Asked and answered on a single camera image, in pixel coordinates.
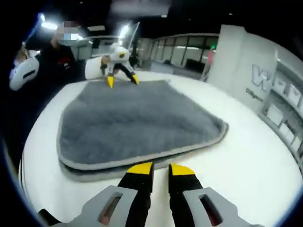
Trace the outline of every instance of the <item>person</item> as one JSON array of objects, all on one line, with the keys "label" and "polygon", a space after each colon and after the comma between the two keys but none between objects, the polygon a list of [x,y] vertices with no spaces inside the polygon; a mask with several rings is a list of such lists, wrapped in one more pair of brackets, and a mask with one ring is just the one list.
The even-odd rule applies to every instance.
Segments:
[{"label": "person", "polygon": [[[58,41],[56,32],[40,53],[28,50],[23,43],[13,62],[4,107],[3,136],[8,149],[13,151],[10,157],[15,168],[30,130],[46,105],[66,84],[85,79],[84,70],[78,70],[83,66],[76,66],[71,48]],[[29,72],[22,72],[27,65]]]}]

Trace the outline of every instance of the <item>gray gripper housing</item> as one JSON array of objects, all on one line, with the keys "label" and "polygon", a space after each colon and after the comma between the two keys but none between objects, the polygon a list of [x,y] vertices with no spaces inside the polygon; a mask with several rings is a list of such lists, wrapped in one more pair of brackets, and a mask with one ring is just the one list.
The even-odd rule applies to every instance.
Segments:
[{"label": "gray gripper housing", "polygon": [[213,227],[201,199],[208,201],[208,206],[217,211],[220,224],[217,227],[263,227],[251,225],[238,215],[237,207],[211,188],[184,191],[183,195],[188,203],[194,219],[195,227]]},{"label": "gray gripper housing", "polygon": [[106,212],[114,198],[120,197],[106,227],[125,227],[129,210],[137,190],[108,186],[83,205],[82,213],[69,223],[58,223],[52,227],[105,227],[98,219]]}]

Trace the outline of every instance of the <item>ceiling light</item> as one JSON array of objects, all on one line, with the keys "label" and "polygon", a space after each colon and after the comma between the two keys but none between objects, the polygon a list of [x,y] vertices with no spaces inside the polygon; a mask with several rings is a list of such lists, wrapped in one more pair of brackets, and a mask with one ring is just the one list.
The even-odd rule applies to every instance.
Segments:
[{"label": "ceiling light", "polygon": [[120,32],[119,38],[120,39],[124,38],[124,36],[127,34],[128,30],[129,30],[129,25],[125,25]]},{"label": "ceiling light", "polygon": [[44,14],[41,14],[40,18],[41,18],[42,22],[45,22],[45,16],[44,16]]},{"label": "ceiling light", "polygon": [[51,30],[56,30],[58,28],[57,25],[48,22],[43,22],[41,26]]},{"label": "ceiling light", "polygon": [[[175,46],[177,49],[185,49],[186,46]],[[197,47],[188,46],[187,49],[189,50],[199,50]]]}]

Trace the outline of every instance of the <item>robotic arm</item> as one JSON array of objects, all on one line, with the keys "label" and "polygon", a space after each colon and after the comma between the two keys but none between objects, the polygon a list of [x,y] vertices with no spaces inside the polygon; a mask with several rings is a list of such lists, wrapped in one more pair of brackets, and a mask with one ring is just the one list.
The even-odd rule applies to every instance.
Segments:
[{"label": "robotic arm", "polygon": [[25,60],[16,66],[9,76],[9,87],[13,91],[17,91],[23,87],[28,81],[33,80],[39,70],[39,61],[33,57]]},{"label": "robotic arm", "polygon": [[[154,164],[138,164],[118,186],[108,186],[84,204],[70,223],[53,227],[144,227],[151,206]],[[170,209],[176,227],[262,227],[238,216],[237,207],[212,188],[203,188],[194,171],[169,166]]]},{"label": "robotic arm", "polygon": [[139,80],[137,75],[134,72],[133,67],[129,63],[129,51],[117,44],[112,44],[109,48],[109,63],[107,64],[107,83],[112,88],[114,85],[114,67],[118,67],[121,71],[123,71],[126,76],[133,82],[134,84],[139,84]]}]

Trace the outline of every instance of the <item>window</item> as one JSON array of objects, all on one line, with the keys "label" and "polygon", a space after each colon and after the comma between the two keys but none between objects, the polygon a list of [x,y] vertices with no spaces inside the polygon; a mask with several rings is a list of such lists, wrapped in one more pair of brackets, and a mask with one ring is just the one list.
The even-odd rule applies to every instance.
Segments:
[{"label": "window", "polygon": [[189,38],[182,66],[186,65],[187,60],[200,61],[204,39],[201,36]]},{"label": "window", "polygon": [[105,46],[110,46],[111,44],[117,42],[117,39],[112,39],[112,38],[101,38],[100,39],[100,45],[105,45]]},{"label": "window", "polygon": [[176,43],[171,58],[171,63],[173,65],[181,66],[186,44],[187,44],[187,37],[176,38]]},{"label": "window", "polygon": [[158,45],[157,53],[156,53],[156,58],[155,58],[155,60],[157,62],[163,62],[162,61],[162,53],[163,53],[163,48],[164,48],[164,42],[165,42],[164,39],[159,41],[159,45]]},{"label": "window", "polygon": [[152,51],[151,51],[151,59],[154,60],[156,56],[157,46],[159,41],[153,42]]},{"label": "window", "polygon": [[165,62],[165,61],[170,61],[170,58],[171,58],[171,54],[172,54],[172,47],[174,45],[174,38],[169,38],[169,39],[166,39],[166,43],[165,43],[165,46],[164,46],[164,53],[163,53],[163,58],[162,58],[162,62]]},{"label": "window", "polygon": [[142,39],[138,39],[136,53],[138,54],[138,56],[140,58],[142,58],[142,56],[143,56],[143,41],[142,41]]},{"label": "window", "polygon": [[148,45],[148,48],[147,48],[147,51],[145,52],[145,55],[144,55],[144,59],[149,59],[149,57],[151,56],[152,54],[152,46],[153,46],[153,43],[150,42],[149,45]]},{"label": "window", "polygon": [[210,54],[210,50],[204,50],[203,51],[203,56],[202,56],[202,59],[201,59],[201,62],[204,63],[204,64],[207,64],[208,63],[208,59],[209,59],[209,54]]}]

